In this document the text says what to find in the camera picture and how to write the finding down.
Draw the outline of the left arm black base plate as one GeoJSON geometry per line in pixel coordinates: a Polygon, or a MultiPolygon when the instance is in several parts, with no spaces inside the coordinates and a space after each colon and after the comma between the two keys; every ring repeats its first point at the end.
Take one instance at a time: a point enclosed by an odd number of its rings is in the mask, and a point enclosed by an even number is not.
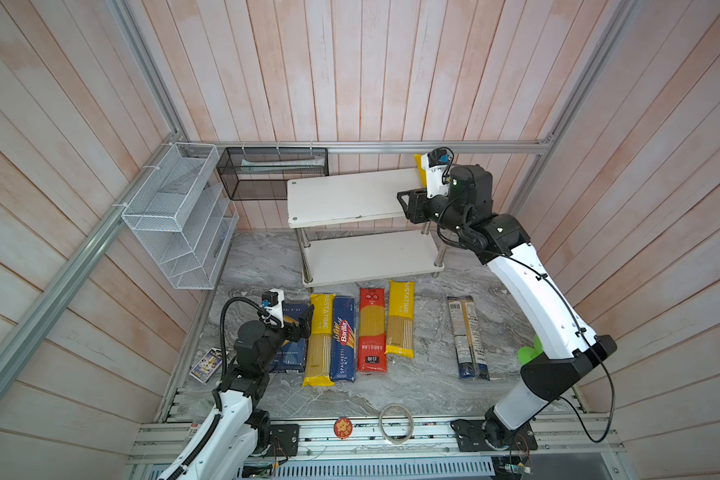
{"type": "Polygon", "coordinates": [[[246,421],[256,432],[254,456],[285,457],[296,456],[299,446],[300,425],[298,423],[272,424],[268,412],[253,411],[246,421]]]}

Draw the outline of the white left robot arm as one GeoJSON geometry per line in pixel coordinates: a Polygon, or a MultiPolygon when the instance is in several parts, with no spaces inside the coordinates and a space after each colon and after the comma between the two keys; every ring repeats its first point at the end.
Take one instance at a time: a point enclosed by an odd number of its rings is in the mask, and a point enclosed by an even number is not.
{"type": "Polygon", "coordinates": [[[214,405],[183,451],[161,474],[162,479],[235,479],[253,454],[274,451],[269,413],[257,407],[270,379],[270,364],[282,346],[311,334],[314,307],[296,322],[279,318],[276,309],[233,297],[222,308],[220,340],[222,376],[212,391],[214,405]],[[227,360],[225,320],[229,307],[243,302],[258,318],[242,324],[227,360]]]}

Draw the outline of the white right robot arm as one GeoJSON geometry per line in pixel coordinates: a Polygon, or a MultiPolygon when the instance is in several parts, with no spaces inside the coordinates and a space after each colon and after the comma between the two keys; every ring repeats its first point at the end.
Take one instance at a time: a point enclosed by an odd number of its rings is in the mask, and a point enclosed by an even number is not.
{"type": "Polygon", "coordinates": [[[398,193],[406,219],[413,224],[432,222],[438,233],[455,234],[443,243],[474,253],[503,282],[541,342],[541,353],[521,367],[520,381],[485,414],[485,443],[493,450],[509,450],[527,422],[602,367],[617,345],[575,311],[520,222],[494,212],[488,171],[478,165],[447,167],[439,181],[438,186],[398,193]]]}

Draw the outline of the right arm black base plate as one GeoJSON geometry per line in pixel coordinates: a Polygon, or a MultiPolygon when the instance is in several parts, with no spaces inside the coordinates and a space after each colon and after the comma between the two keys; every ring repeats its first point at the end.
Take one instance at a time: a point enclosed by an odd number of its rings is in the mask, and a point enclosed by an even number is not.
{"type": "Polygon", "coordinates": [[[450,422],[460,452],[509,452],[509,449],[538,449],[535,433],[529,422],[516,430],[506,429],[494,420],[456,419],[450,422]]]}

